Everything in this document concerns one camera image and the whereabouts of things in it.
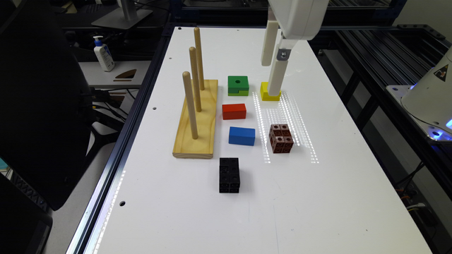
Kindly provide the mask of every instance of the bottle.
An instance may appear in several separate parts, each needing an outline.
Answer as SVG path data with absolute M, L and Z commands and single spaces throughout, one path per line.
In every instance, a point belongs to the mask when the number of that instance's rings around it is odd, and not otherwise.
M 94 48 L 94 53 L 97 56 L 97 60 L 99 60 L 100 67 L 102 67 L 102 70 L 104 71 L 111 71 L 114 68 L 114 61 L 112 58 L 112 54 L 110 53 L 110 50 L 108 50 L 108 47 L 106 44 L 103 44 L 99 38 L 102 38 L 103 36 L 93 36 L 95 39 L 94 43 L 96 44 L 96 47 Z

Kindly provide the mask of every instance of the metal frame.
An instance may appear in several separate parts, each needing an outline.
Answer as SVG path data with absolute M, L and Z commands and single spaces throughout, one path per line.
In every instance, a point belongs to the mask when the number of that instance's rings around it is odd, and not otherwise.
M 408 48 L 402 41 L 419 38 Z M 341 99 L 350 100 L 357 84 L 362 82 L 371 94 L 369 101 L 355 119 L 362 130 L 378 107 L 393 122 L 417 156 L 452 199 L 452 147 L 426 138 L 411 117 L 386 91 L 387 85 L 414 85 L 451 46 L 441 34 L 428 25 L 399 25 L 376 28 L 323 28 L 319 36 L 309 42 L 313 50 L 338 49 L 354 70 Z
M 385 6 L 356 6 L 348 0 L 330 4 L 323 25 L 392 25 L 407 0 L 388 0 Z M 268 8 L 186 7 L 182 0 L 171 0 L 172 15 L 177 22 L 202 25 L 265 26 Z
M 163 30 L 162 39 L 151 62 L 148 72 L 143 80 L 140 91 L 127 117 L 126 123 L 120 133 L 116 145 L 105 165 L 103 173 L 88 203 L 83 217 L 76 229 L 73 239 L 66 253 L 84 253 L 86 250 L 94 250 L 95 242 L 91 238 L 97 238 L 101 226 L 107 215 L 107 210 L 114 196 L 122 170 L 129 155 L 133 139 L 136 136 L 143 118 L 145 107 L 149 102 L 155 81 L 170 43 L 172 31 L 176 24 L 167 24 Z

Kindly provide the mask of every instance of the black block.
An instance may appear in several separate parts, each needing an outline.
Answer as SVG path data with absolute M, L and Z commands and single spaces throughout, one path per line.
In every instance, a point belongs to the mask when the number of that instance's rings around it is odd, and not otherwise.
M 231 173 L 230 174 L 230 186 L 231 188 L 240 188 L 240 174 Z
M 230 175 L 228 173 L 220 172 L 220 188 L 229 188 L 230 182 Z
M 239 192 L 239 158 L 220 158 L 219 187 L 220 193 Z

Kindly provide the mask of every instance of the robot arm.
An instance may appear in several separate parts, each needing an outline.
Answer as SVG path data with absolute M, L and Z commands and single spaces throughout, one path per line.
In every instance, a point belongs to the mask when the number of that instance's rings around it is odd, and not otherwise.
M 312 40 L 320 30 L 328 0 L 269 0 L 268 22 L 261 63 L 273 63 L 268 81 L 268 95 L 279 95 L 290 52 L 299 40 Z M 282 38 L 273 56 L 278 24 Z

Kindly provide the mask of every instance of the blue block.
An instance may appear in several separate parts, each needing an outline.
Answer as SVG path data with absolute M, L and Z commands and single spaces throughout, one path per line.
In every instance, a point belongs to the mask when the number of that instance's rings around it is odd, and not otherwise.
M 231 127 L 229 129 L 229 144 L 254 145 L 256 130 L 253 128 Z

